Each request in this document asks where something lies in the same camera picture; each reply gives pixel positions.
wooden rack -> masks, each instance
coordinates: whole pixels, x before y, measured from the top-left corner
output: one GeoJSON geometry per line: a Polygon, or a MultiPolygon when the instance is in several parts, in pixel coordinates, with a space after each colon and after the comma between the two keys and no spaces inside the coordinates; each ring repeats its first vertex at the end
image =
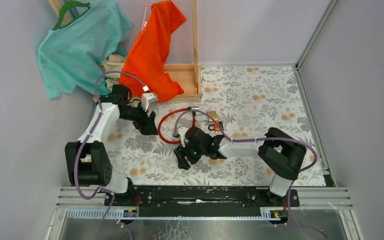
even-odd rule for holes
{"type": "MultiPolygon", "coordinates": [[[[166,64],[164,71],[170,74],[174,82],[178,82],[184,93],[170,100],[171,103],[197,103],[201,102],[201,65],[198,63],[198,37],[197,37],[197,0],[192,1],[192,28],[193,28],[193,63],[166,64]]],[[[61,0],[48,0],[56,15],[59,16],[63,6],[61,0]]],[[[66,14],[63,24],[68,24],[71,17],[66,14]]]]}

white wall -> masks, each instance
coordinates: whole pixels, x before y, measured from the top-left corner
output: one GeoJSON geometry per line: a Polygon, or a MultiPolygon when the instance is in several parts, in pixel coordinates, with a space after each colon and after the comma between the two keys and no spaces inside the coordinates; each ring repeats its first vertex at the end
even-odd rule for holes
{"type": "Polygon", "coordinates": [[[384,239],[384,1],[341,1],[302,73],[364,239],[384,239]]]}
{"type": "Polygon", "coordinates": [[[65,144],[89,114],[83,90],[47,98],[36,51],[56,20],[47,0],[0,0],[0,240],[43,239],[68,182],[65,144]]]}
{"type": "MultiPolygon", "coordinates": [[[[148,0],[155,3],[159,0],[148,0]]],[[[133,24],[132,46],[141,30],[143,0],[117,0],[133,24]]],[[[173,0],[188,19],[172,35],[168,63],[192,63],[191,0],[173,0]]],[[[295,63],[329,0],[197,0],[198,58],[203,64],[295,63]]]]}

floral tablecloth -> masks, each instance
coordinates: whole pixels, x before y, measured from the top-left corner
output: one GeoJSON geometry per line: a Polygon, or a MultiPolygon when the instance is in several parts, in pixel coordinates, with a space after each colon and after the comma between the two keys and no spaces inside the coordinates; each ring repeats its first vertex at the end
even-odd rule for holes
{"type": "MultiPolygon", "coordinates": [[[[171,111],[199,106],[216,111],[230,136],[263,136],[276,127],[310,145],[313,138],[291,66],[206,66],[202,67],[201,103],[154,104],[155,125],[171,111]]],[[[162,125],[162,134],[171,139],[177,115],[162,125]]],[[[207,118],[197,115],[197,126],[208,131],[207,118]]],[[[180,120],[190,127],[192,114],[180,120]]],[[[203,156],[189,170],[178,168],[173,150],[177,145],[158,136],[144,136],[131,121],[117,120],[107,139],[106,150],[115,171],[135,185],[218,185],[268,186],[274,172],[262,159],[233,157],[212,160],[203,156]]],[[[314,159],[308,150],[303,166],[314,159]]],[[[296,186],[325,186],[319,164],[299,174],[296,186]]]]}

robotic arm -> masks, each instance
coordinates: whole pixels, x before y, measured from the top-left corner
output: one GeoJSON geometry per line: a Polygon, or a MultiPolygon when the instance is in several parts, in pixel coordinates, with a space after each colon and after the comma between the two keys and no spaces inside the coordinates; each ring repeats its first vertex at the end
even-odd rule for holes
{"type": "MultiPolygon", "coordinates": [[[[180,127],[178,133],[181,145],[174,150],[174,154],[180,169],[188,170],[191,166],[187,160],[195,164],[201,156],[214,160],[232,157],[261,158],[274,171],[269,190],[279,197],[285,196],[292,181],[298,178],[307,151],[301,144],[281,140],[237,142],[246,137],[236,137],[232,142],[224,135],[212,137],[196,126],[189,129],[180,127]],[[275,149],[278,147],[281,147],[280,152],[275,149]]],[[[265,136],[292,139],[275,127],[271,127],[265,136]]]]}
{"type": "Polygon", "coordinates": [[[90,155],[92,161],[79,161],[77,174],[79,185],[105,186],[105,188],[115,193],[124,193],[127,191],[128,179],[113,172],[113,167],[105,149],[111,126],[115,124],[117,119],[124,119],[132,121],[134,127],[138,129],[142,135],[158,134],[155,126],[155,112],[152,111],[149,116],[147,114],[149,105],[158,100],[157,96],[152,92],[146,92],[142,95],[140,103],[134,107],[130,105],[129,95],[131,98],[132,92],[128,87],[120,84],[113,85],[110,94],[99,97],[102,104],[100,120],[97,122],[101,113],[101,110],[97,107],[84,134],[80,136],[76,142],[69,142],[65,146],[68,178],[71,184],[75,184],[74,166],[80,145],[86,140],[91,129],[94,129],[80,153],[80,158],[85,158],[86,155],[90,155]]]}

teal shirt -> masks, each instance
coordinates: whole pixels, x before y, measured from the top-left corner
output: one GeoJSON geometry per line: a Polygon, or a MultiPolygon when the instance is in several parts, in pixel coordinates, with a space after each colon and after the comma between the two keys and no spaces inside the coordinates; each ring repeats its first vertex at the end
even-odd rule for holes
{"type": "MultiPolygon", "coordinates": [[[[95,93],[98,67],[110,54],[126,56],[122,41],[132,29],[127,16],[114,0],[94,0],[90,9],[70,25],[49,31],[37,50],[37,61],[50,99],[70,94],[76,86],[95,93]]],[[[105,79],[99,95],[108,94],[105,79]]]]}

